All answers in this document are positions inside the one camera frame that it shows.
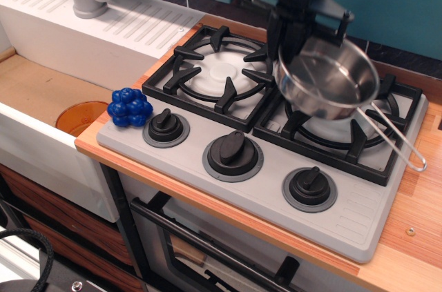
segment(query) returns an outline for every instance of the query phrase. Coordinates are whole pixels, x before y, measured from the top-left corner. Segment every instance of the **oven door handle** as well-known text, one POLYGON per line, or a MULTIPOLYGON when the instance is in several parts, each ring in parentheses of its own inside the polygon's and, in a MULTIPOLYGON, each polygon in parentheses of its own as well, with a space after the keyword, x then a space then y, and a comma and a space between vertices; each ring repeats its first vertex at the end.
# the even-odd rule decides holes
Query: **oven door handle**
POLYGON ((158 192, 155 197, 146 204, 136 197, 131 202, 131 209, 157 226, 189 243, 191 246, 194 246, 211 256, 213 259, 227 265, 234 271, 257 282, 259 285, 265 286, 270 289, 269 291, 296 292, 296 290, 289 287, 289 284, 299 268, 299 262, 297 260, 292 257, 286 257, 276 273, 276 276, 273 278, 270 275, 259 271, 254 266, 247 264, 234 254, 221 249, 219 246, 202 237, 198 233, 176 222, 175 219, 165 215, 162 212, 162 208, 170 198, 169 195, 158 192))

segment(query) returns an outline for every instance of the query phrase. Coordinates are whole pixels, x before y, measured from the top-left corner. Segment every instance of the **black cable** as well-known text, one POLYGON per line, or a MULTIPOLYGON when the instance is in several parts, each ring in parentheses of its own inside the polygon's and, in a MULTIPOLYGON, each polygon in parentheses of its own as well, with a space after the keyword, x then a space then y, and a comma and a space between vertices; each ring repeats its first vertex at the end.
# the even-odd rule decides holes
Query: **black cable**
POLYGON ((32 288, 31 292, 41 292, 45 287, 46 280, 49 277, 50 270, 52 269, 52 263, 54 262, 54 249, 48 238, 42 235, 40 232, 30 230, 29 228, 17 228, 15 230, 5 230, 0 232, 0 239, 10 237, 11 235, 27 235, 29 237, 34 237, 38 239, 45 247, 48 259, 46 260, 46 265, 44 267, 43 273, 41 273, 39 280, 32 288))

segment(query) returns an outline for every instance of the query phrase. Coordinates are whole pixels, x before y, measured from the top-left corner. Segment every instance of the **white burner cap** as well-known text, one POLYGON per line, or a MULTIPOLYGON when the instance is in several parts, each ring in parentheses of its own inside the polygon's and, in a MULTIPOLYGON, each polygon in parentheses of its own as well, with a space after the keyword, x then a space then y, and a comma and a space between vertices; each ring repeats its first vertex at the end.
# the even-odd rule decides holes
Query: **white burner cap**
POLYGON ((232 66, 226 62, 218 62, 211 66, 209 74, 213 80, 225 83, 226 78, 230 77, 235 79, 238 71, 235 66, 232 66))

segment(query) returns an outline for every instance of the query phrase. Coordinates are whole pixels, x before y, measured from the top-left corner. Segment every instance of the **screw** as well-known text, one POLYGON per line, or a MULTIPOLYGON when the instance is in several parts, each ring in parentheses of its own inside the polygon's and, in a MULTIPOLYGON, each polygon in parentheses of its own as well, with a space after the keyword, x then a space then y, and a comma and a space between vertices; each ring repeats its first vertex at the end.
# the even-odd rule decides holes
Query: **screw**
POLYGON ((71 289, 74 292, 78 292, 78 291, 81 291, 82 288, 83 288, 83 283, 81 283, 81 282, 73 282, 71 289))
POLYGON ((408 230, 405 231, 410 237, 413 237, 414 235, 416 235, 416 231, 413 228, 409 228, 408 230))

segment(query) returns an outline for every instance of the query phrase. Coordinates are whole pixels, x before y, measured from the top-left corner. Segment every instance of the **wooden cabinet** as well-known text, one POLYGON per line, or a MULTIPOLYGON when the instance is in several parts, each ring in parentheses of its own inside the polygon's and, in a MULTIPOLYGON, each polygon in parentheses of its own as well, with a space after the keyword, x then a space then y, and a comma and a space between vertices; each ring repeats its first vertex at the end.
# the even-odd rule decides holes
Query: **wooden cabinet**
POLYGON ((2 197, 55 253, 117 288, 143 291, 117 227, 0 164, 2 197))

